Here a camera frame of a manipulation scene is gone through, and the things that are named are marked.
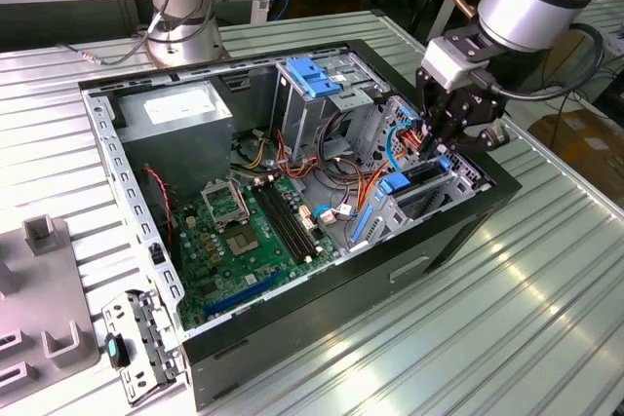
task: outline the blue cable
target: blue cable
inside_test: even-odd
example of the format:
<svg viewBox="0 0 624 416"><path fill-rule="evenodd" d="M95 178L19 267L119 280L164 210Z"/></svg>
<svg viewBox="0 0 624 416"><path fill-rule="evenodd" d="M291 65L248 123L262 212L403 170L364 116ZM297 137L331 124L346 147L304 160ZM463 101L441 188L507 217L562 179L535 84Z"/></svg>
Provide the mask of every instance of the blue cable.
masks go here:
<svg viewBox="0 0 624 416"><path fill-rule="evenodd" d="M323 211L327 211L328 209L332 209L332 207L330 207L329 205L321 205L320 207L316 208L316 210L314 211L313 216L315 218L318 218L319 215L323 212Z"/></svg>
<svg viewBox="0 0 624 416"><path fill-rule="evenodd" d="M397 163L397 160L394 159L394 155L392 154L392 135L394 135L396 129L400 129L401 127L411 127L411 122L401 122L397 124L390 129L388 137L386 138L386 153L388 154L388 161L390 161L390 164L395 170L399 170L399 163Z"/></svg>
<svg viewBox="0 0 624 416"><path fill-rule="evenodd" d="M278 14L277 17L275 17L275 19L273 19L273 21L277 21L278 19L280 19L282 17L282 15L284 14L284 12L286 11L286 9L289 7L289 1L290 0L286 0L286 2L284 3L284 7L282 7L282 12L280 12Z"/></svg>

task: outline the cardboard box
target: cardboard box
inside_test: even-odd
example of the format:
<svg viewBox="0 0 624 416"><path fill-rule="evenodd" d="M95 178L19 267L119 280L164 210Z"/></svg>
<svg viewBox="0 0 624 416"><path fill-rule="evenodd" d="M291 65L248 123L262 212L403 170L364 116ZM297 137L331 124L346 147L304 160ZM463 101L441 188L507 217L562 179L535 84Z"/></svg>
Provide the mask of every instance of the cardboard box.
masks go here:
<svg viewBox="0 0 624 416"><path fill-rule="evenodd" d="M556 115L545 116L528 132L550 145ZM552 148L598 190L624 208L624 136L587 110L562 114Z"/></svg>

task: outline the yellow wire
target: yellow wire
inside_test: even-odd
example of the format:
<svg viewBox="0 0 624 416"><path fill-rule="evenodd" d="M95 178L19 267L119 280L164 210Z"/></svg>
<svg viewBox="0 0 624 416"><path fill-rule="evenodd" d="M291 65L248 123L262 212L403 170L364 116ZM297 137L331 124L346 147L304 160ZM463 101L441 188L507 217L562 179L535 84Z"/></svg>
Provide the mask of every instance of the yellow wire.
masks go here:
<svg viewBox="0 0 624 416"><path fill-rule="evenodd" d="M266 140L263 138L260 141L260 148L257 150L257 156L255 157L255 159L249 163L247 166L245 166L246 169L248 170L252 170L254 168L256 168L257 166L259 166L260 161L262 161L262 155L264 154L264 144L266 143Z"/></svg>

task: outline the ribbed aluminum surface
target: ribbed aluminum surface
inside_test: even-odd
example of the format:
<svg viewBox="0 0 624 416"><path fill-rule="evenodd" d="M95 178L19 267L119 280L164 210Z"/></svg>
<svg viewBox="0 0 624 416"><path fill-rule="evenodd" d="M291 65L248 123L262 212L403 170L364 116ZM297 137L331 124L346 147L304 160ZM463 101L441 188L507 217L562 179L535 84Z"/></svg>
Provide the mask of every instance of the ribbed aluminum surface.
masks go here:
<svg viewBox="0 0 624 416"><path fill-rule="evenodd" d="M624 54L624 0L592 0L576 21L598 28L610 53Z"/></svg>
<svg viewBox="0 0 624 416"><path fill-rule="evenodd" d="M233 56L362 38L409 80L421 49L370 13L223 29ZM131 41L86 45L118 57ZM99 310L142 277L59 49L0 56L0 229L63 216L100 345ZM523 184L444 268L218 401L206 414L609 414L624 397L624 226L520 131L493 156ZM188 414L182 384L133 414ZM130 413L108 359L3 415Z"/></svg>

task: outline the open computer tower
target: open computer tower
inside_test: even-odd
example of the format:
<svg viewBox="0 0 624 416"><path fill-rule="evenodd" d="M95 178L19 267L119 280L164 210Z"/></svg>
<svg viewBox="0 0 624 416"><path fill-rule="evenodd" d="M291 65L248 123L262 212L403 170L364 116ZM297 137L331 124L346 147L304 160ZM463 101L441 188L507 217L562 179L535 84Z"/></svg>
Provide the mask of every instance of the open computer tower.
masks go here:
<svg viewBox="0 0 624 416"><path fill-rule="evenodd" d="M206 407L439 268L520 189L485 154L421 161L416 89L362 41L81 90L148 281L103 309L132 405L181 375Z"/></svg>

